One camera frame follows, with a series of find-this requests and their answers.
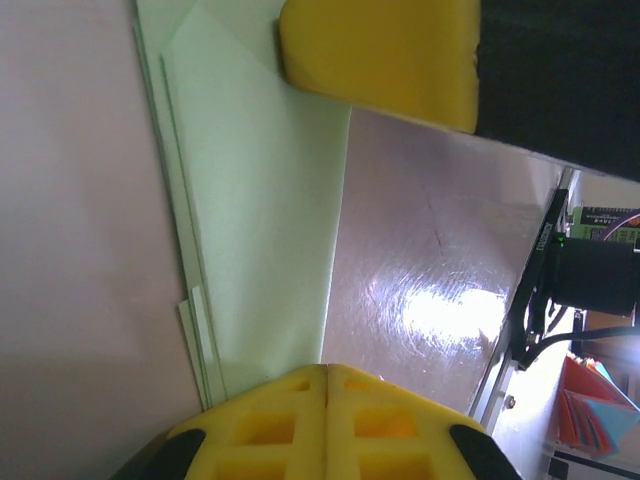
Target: green paper sheet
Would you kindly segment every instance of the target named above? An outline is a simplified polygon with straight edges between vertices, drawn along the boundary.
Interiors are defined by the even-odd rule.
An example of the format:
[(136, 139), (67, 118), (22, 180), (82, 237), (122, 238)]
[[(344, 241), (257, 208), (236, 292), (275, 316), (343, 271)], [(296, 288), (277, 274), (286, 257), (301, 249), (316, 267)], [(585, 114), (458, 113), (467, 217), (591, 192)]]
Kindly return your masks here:
[(349, 108), (282, 80), (282, 4), (137, 2), (206, 406), (320, 359)]

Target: yellow foam block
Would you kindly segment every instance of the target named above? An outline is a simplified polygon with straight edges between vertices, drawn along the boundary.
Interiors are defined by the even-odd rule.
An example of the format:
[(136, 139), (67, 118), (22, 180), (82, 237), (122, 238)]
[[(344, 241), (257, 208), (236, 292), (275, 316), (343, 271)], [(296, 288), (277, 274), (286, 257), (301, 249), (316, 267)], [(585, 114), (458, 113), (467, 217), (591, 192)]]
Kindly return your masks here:
[(473, 480), (468, 417), (341, 365), (314, 365), (176, 427), (206, 436), (186, 480)]
[(479, 0), (287, 0), (280, 36), (302, 90), (475, 130)]

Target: black rubber pad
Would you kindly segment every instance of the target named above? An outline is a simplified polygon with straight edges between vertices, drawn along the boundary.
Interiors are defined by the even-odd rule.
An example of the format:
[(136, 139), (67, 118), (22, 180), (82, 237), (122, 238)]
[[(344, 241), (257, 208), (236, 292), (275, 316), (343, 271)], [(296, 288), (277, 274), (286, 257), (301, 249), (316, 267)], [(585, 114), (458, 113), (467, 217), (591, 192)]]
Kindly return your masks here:
[(454, 425), (449, 434), (477, 480), (522, 480), (489, 435), (466, 425)]
[(187, 430), (165, 441), (140, 480), (184, 480), (206, 435), (202, 430)]

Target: shiny metal surface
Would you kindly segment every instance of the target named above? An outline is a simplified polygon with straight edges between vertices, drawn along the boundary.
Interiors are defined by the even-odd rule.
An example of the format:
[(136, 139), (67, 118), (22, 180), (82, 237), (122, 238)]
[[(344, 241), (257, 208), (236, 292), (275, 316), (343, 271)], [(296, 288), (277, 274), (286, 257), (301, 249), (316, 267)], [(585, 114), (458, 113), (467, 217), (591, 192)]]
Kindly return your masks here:
[(468, 411), (561, 172), (354, 111), (323, 361)]

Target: paper stack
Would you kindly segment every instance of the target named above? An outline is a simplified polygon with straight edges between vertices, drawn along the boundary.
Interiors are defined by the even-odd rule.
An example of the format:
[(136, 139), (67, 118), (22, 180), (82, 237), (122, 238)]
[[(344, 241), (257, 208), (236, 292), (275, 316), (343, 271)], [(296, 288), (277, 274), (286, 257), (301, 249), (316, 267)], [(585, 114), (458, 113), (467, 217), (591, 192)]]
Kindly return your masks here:
[(137, 0), (203, 408), (320, 360), (350, 109), (280, 72), (284, 0)]
[(601, 363), (568, 355), (558, 396), (559, 438), (593, 457), (618, 453), (622, 437), (640, 421), (640, 409)]

